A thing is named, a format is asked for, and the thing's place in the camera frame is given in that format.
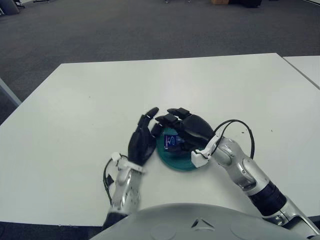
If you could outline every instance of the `floor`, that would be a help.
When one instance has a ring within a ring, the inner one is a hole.
[[[320,6],[263,0],[51,0],[0,16],[0,77],[23,101],[61,63],[278,53],[320,55]],[[0,124],[15,110],[0,92]],[[1,239],[87,239],[98,228],[2,223]]]

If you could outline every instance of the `robotic hand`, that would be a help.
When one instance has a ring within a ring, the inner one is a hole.
[[[111,156],[112,160],[116,162],[119,172],[115,181],[115,193],[113,194],[111,207],[102,226],[103,230],[135,212],[138,208],[139,185],[144,173],[143,165],[154,152],[156,137],[160,136],[164,129],[159,123],[153,126],[151,132],[148,128],[151,119],[158,111],[159,108],[154,107],[141,116],[129,141],[128,157],[118,152]]]
[[[185,141],[170,151],[192,151],[191,161],[197,168],[213,158],[250,198],[264,220],[297,232],[305,238],[319,237],[320,230],[279,191],[253,160],[254,139],[250,128],[244,122],[228,120],[213,130],[205,120],[186,109],[171,108],[167,111],[169,114],[159,116],[156,120],[164,127],[175,129]],[[244,124],[250,133],[250,157],[243,153],[234,140],[223,137],[225,129],[233,122]],[[227,125],[220,135],[217,131],[225,124]]]

